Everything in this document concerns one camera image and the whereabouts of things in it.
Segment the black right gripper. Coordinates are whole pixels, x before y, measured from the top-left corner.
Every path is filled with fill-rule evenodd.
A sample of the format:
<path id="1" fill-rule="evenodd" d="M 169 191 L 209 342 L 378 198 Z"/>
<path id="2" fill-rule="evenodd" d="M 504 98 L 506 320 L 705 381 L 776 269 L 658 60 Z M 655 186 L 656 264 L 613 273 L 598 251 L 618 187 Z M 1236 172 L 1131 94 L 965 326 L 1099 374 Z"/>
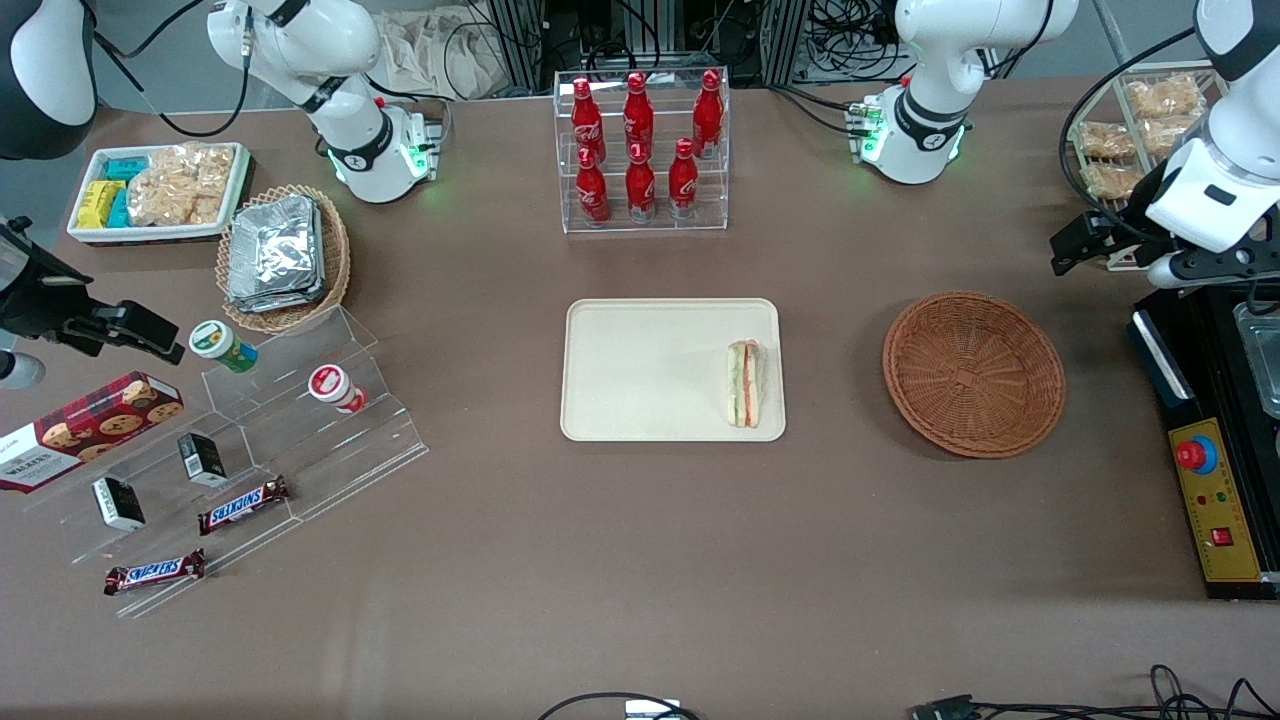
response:
<path id="1" fill-rule="evenodd" d="M 165 363 L 180 363 L 186 348 L 178 325 L 138 302 L 95 307 L 87 291 L 93 277 L 32 242 L 26 233 L 31 227 L 28 217 L 3 218 L 3 331 L 65 345 L 90 357 L 118 345 L 120 336 Z"/>

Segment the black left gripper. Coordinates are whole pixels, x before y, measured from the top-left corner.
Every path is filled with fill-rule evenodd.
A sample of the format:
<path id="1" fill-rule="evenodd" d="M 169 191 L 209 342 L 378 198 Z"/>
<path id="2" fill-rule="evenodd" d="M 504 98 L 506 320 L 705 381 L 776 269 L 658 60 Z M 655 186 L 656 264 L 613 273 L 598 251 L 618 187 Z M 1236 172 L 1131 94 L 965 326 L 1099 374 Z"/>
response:
<path id="1" fill-rule="evenodd" d="M 1120 215 L 1084 211 L 1050 237 L 1051 269 L 1056 277 L 1097 258 L 1132 254 L 1134 259 L 1160 259 L 1178 250 L 1174 233 L 1147 217 L 1162 192 L 1166 165 L 1157 165 L 1133 190 Z"/>

